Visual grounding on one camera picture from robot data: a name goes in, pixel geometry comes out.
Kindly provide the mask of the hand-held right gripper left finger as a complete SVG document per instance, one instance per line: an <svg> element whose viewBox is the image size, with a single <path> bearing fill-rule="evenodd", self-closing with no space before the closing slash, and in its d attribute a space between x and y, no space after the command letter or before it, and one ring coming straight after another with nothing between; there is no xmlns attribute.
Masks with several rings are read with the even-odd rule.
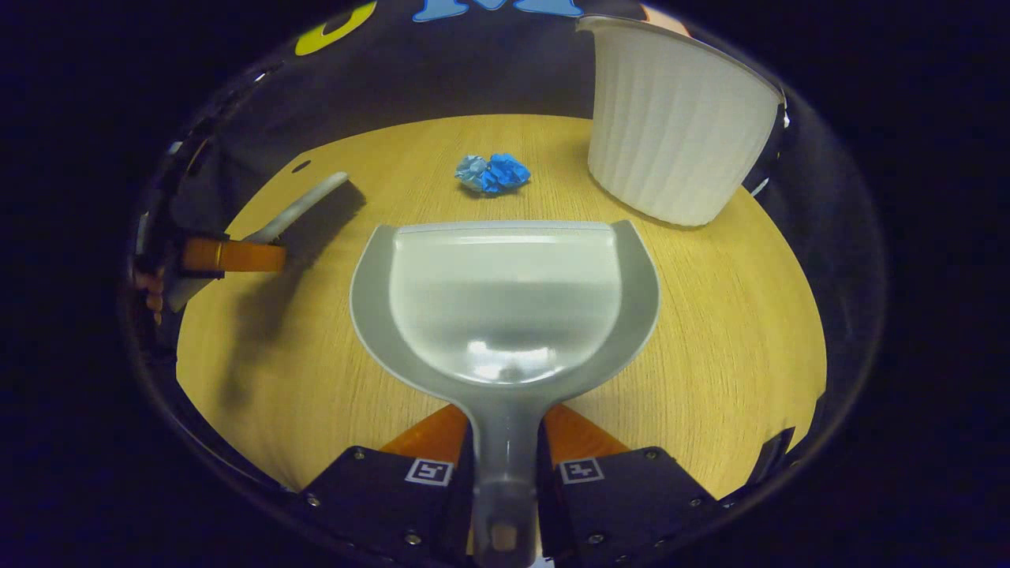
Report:
<svg viewBox="0 0 1010 568"><path fill-rule="evenodd" d="M300 510L358 563L466 566L472 491L472 432L448 405L381 449L344 450Z"/></svg>

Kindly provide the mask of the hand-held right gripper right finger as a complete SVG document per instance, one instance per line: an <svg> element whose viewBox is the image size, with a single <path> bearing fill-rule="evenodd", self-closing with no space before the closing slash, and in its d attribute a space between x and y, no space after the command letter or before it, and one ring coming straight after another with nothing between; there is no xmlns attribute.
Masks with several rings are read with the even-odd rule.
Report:
<svg viewBox="0 0 1010 568"><path fill-rule="evenodd" d="M718 517L666 450L631 449L559 404L538 438L541 550L556 564L661 564Z"/></svg>

